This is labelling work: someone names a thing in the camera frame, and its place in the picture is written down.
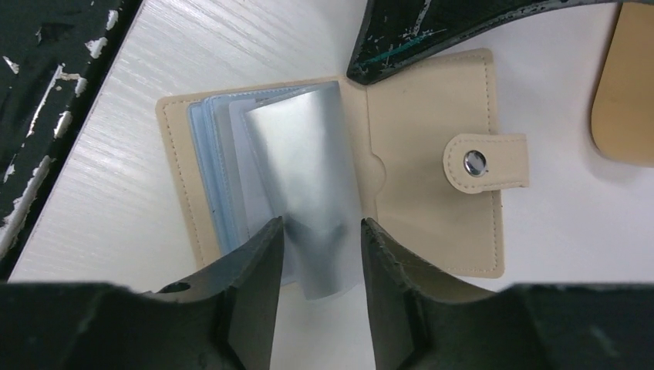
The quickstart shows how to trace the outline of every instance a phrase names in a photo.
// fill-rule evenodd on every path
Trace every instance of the snap button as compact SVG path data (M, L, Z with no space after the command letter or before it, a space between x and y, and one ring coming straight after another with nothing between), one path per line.
M486 157L476 150L471 150L464 157L464 167L472 177L482 177L486 173Z

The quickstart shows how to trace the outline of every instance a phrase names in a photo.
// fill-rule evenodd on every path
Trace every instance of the stitching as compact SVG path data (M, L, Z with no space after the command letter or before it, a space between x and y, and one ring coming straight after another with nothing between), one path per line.
M452 152L454 151L454 148L457 147L457 145L461 143L524 143L526 140L525 139L505 139L505 140L481 140L481 139L459 139L455 143L452 144L450 147L450 150L447 152L447 171L450 173L450 176L452 176L452 180L454 180L457 185L460 187L463 187L464 189L487 189L489 187L503 187L507 185L520 185L522 181L510 181L507 183L489 183L485 185L464 185L459 179L457 179L456 176L454 176L454 173L452 171Z
M163 110L163 114L164 114L163 117L166 120L166 129L168 130L168 137L170 138L170 144L171 144L171 146L173 148L173 155L175 157L175 164L177 165L177 172L180 174L182 189L184 190L184 197L186 198L186 205L187 205L188 211L190 213L191 223L193 224L193 231L195 233L195 241L197 242L197 246L199 247L200 260L202 261L202 264L204 266L206 266L207 262L204 260L204 253L202 253L202 243L200 242L200 233L198 233L198 231L197 231L195 216L193 215L193 210L190 207L190 198L188 196L188 190L186 188L186 183L184 181L184 175L182 174L182 169L181 169L181 166L180 166L180 159L177 156L177 149L175 148L175 141L173 140L173 133L170 130L170 121L168 119L168 112L167 112L168 106L171 106L173 104L196 103L198 101L199 100L181 100L181 101L176 101L176 102L170 102L170 103L166 103L163 106L162 110Z

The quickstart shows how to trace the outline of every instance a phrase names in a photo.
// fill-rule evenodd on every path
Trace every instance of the white wood grain surface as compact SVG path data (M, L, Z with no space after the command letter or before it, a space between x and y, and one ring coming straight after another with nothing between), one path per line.
M156 290L194 259L154 117L161 96L345 72L365 0L145 4L13 281ZM506 274L468 279L654 281L654 170L602 158L588 114L614 5L526 18L448 51L493 50L505 133L526 133L531 188L504 191ZM361 286L311 304L282 290L273 368L373 368Z

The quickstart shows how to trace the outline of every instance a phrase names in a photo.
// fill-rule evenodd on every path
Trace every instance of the tan leather piece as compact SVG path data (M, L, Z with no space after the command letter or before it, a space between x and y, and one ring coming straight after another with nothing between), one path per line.
M622 6L592 109L592 135L613 160L654 167L654 7Z
M364 215L445 271L500 277L504 249L499 191L461 193L448 182L442 164L444 148L457 134L497 133L494 67L487 50L428 59L367 87L341 76L159 101L161 132L198 255L218 256L219 251L190 137L190 102L217 93L334 79L340 82ZM422 152L413 151L417 143Z
M486 159L486 171L472 176L464 166L466 154L481 153ZM482 191L529 187L527 137L514 135L456 135L445 146L443 169L450 184L467 194Z

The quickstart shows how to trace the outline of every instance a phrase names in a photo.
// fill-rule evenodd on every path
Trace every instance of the wallet flap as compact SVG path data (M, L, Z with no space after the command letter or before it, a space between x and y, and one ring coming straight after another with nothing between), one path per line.
M528 187L527 137L456 135L445 146L443 168L450 184L467 194Z
M425 60L368 87L367 96L372 151L386 170L376 196L379 224L445 271L500 277L501 195L454 189L442 160L461 133L497 133L491 52Z

